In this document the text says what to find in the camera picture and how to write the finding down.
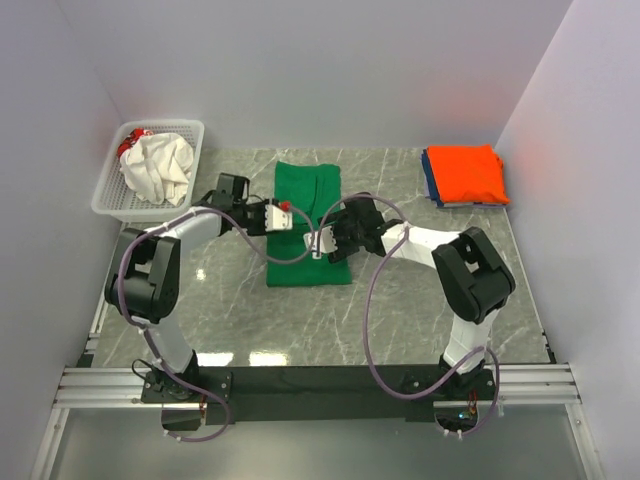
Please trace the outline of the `green t shirt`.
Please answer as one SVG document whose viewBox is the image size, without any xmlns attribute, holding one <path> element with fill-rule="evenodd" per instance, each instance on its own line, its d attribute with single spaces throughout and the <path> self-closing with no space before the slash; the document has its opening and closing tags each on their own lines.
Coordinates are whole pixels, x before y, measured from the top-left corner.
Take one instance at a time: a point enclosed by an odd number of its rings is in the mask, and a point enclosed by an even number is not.
<svg viewBox="0 0 640 480">
<path fill-rule="evenodd" d="M 336 165 L 294 166 L 279 162 L 274 174 L 274 197 L 288 201 L 304 214 L 295 214 L 294 227 L 267 238 L 267 255 L 281 260 L 294 259 L 306 251 L 304 235 L 310 231 L 306 223 L 314 226 L 329 207 L 341 198 L 341 171 Z M 327 258 L 315 259 L 308 255 L 288 265 L 269 262 L 266 285 L 269 287 L 315 287 L 348 285 L 352 275 L 343 260 L 331 264 Z"/>
</svg>

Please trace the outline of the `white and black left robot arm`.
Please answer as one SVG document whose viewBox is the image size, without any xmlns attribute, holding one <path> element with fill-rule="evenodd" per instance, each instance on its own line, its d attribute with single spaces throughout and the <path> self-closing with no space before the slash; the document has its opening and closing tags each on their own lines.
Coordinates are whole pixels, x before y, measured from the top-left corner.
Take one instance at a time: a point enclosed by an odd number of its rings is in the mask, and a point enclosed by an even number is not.
<svg viewBox="0 0 640 480">
<path fill-rule="evenodd" d="M 183 256 L 234 228 L 251 237 L 290 226 L 279 200 L 251 195 L 249 186 L 246 177 L 222 174 L 216 188 L 186 213 L 158 227 L 129 227 L 119 234 L 104 298 L 152 352 L 144 377 L 150 391 L 179 402 L 204 391 L 197 354 L 176 317 Z"/>
</svg>

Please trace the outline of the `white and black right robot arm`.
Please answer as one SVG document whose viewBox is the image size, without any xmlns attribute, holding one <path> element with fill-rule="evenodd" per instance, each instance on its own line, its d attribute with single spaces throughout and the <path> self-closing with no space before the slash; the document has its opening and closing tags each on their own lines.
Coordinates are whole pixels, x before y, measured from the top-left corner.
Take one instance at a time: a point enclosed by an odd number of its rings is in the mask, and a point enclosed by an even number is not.
<svg viewBox="0 0 640 480">
<path fill-rule="evenodd" d="M 419 399 L 440 389 L 452 399 L 469 392 L 483 370 L 493 323 L 516 289 L 496 248 L 477 227 L 440 231 L 418 227 L 404 217 L 386 220 L 374 198 L 358 194 L 319 220 L 306 243 L 316 257 L 337 263 L 365 249 L 382 258 L 407 260 L 436 271 L 447 305 L 454 313 L 448 344 L 441 355 L 439 380 L 422 392 L 401 393 L 386 385 L 373 361 L 368 321 L 363 345 L 369 369 L 384 391 L 401 399 Z"/>
</svg>

